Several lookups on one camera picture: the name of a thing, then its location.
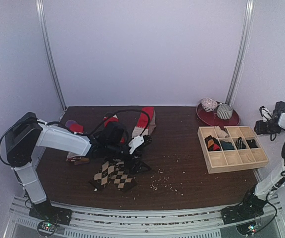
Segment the brown argyle sock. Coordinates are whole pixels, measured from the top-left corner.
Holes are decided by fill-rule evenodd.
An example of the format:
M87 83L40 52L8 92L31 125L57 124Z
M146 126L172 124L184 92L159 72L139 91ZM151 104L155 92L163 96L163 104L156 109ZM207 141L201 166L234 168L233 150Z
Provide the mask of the brown argyle sock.
M101 191L106 187L114 173L114 167L112 163L107 161L91 178L89 183L94 187L94 191Z
M121 192L130 191L137 185L135 178L129 173L129 170L125 168L123 161L119 161L115 164L111 181Z

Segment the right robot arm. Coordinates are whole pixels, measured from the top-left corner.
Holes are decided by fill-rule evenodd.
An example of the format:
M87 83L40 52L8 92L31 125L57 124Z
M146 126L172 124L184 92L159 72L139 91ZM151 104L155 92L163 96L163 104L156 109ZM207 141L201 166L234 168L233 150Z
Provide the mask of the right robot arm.
M259 111L262 120L255 123L254 132L257 135L269 135L270 140L274 141L281 131L285 131L285 102L276 102L272 112L265 106L261 106ZM269 175L254 187L254 197L257 200L266 202L269 196L285 183L285 140L281 149L281 159Z

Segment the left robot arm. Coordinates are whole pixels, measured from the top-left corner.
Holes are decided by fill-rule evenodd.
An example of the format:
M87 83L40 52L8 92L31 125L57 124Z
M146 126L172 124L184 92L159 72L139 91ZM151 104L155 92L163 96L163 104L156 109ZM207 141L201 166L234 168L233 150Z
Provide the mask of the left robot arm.
M130 137L126 127L115 120L119 113L121 111L106 116L92 132L85 133L74 132L57 121L45 122L38 119L35 113L27 112L1 136L0 148L5 144L6 150L6 159L2 162L15 171L30 202L36 206L36 213L44 220L52 219L55 209L48 204L49 199L32 164L31 156L35 147L71 152L89 159L120 160L130 174L151 170L141 160L143 149L152 141L147 133L151 123L150 114L139 110L147 118L147 124L138 135Z

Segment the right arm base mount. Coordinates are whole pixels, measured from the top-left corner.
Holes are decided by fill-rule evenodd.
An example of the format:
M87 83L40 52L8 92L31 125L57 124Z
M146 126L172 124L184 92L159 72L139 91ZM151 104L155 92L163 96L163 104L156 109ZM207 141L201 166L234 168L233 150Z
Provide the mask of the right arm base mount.
M237 205L223 208L221 210L221 216L225 225L253 219L255 216L264 214L264 205L264 202L262 202L262 206L260 207L255 203L242 201Z

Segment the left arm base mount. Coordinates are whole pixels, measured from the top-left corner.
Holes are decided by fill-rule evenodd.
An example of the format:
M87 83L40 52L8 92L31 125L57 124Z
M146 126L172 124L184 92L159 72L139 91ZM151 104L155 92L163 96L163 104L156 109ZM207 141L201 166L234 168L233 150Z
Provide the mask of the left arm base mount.
M50 201L47 200L39 204L32 204L29 211L29 216L53 224L69 225L72 216L72 210L52 206Z

